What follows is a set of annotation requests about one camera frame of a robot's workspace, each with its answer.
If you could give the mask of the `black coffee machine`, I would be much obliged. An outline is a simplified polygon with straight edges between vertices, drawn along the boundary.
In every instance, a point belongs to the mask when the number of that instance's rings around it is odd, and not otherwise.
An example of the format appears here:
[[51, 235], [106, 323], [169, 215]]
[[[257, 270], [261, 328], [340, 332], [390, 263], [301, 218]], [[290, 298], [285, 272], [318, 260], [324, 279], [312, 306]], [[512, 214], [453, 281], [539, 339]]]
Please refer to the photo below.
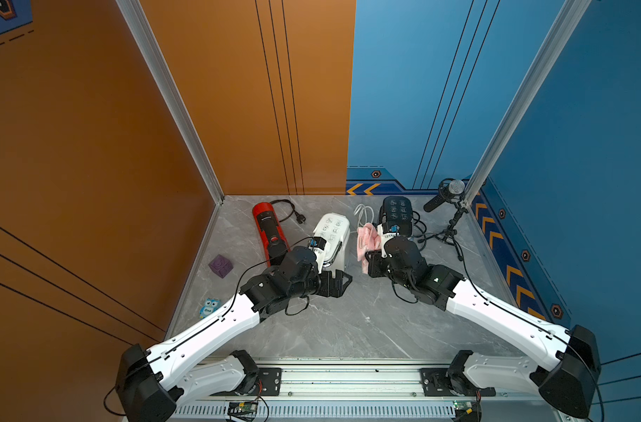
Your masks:
[[378, 225], [383, 235], [411, 237], [413, 221], [410, 199], [404, 196], [387, 196], [383, 200]]

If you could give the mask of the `pink cloth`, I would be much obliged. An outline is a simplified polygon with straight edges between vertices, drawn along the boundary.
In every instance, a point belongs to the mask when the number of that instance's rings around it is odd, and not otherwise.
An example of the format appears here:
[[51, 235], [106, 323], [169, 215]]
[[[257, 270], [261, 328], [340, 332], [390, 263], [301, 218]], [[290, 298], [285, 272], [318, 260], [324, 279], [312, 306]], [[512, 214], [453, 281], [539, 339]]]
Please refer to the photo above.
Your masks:
[[366, 223], [357, 229], [357, 261], [363, 274], [368, 274], [368, 252], [381, 251], [381, 238], [378, 229], [372, 223]]

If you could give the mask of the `red coffee machine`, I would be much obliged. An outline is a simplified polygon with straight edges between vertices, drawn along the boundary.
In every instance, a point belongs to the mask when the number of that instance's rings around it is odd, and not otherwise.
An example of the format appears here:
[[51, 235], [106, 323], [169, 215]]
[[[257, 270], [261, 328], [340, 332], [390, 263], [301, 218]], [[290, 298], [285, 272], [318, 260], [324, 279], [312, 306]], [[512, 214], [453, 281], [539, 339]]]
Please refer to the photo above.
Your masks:
[[252, 214], [262, 241], [265, 258], [267, 258], [267, 265], [279, 266], [289, 251], [289, 244], [274, 207], [269, 202], [260, 202], [253, 207]]

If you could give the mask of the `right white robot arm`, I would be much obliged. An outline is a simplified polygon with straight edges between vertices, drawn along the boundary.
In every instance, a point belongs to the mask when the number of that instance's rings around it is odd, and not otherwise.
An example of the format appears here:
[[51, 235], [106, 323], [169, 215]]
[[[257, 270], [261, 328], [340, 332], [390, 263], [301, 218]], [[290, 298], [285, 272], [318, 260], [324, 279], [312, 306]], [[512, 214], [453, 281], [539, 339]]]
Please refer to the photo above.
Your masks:
[[560, 413], [586, 420], [601, 375], [595, 334], [582, 325], [566, 328], [521, 311], [478, 288], [468, 276], [430, 265], [406, 237], [393, 237], [366, 253], [368, 274], [387, 277], [421, 303], [479, 325], [517, 348], [513, 358], [460, 351], [448, 369], [462, 393], [500, 388], [538, 394]]

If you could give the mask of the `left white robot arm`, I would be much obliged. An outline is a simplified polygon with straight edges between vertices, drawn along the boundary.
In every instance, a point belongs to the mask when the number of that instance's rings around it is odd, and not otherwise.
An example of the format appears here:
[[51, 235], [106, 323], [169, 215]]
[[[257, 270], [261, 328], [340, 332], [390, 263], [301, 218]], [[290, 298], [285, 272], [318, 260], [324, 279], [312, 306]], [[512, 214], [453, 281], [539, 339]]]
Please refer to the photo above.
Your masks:
[[216, 364], [201, 362], [231, 339], [285, 311], [294, 298], [341, 297], [352, 282], [342, 270], [325, 271], [312, 250], [296, 246], [278, 266], [239, 282], [232, 299], [208, 318], [172, 339], [130, 346], [120, 358], [113, 392], [129, 421], [166, 421], [176, 408], [220, 392], [248, 394], [258, 367], [245, 351]]

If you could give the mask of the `white coffee machine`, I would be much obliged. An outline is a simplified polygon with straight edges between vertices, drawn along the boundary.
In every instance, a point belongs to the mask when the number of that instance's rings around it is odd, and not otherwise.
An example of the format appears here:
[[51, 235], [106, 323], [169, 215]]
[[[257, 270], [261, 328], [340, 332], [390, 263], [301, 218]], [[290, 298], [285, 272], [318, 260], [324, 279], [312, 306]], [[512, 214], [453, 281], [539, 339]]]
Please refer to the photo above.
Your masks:
[[346, 248], [350, 236], [350, 222], [346, 216], [327, 213], [318, 222], [313, 235], [327, 240], [325, 260], [316, 258], [319, 271], [335, 272], [345, 269]]

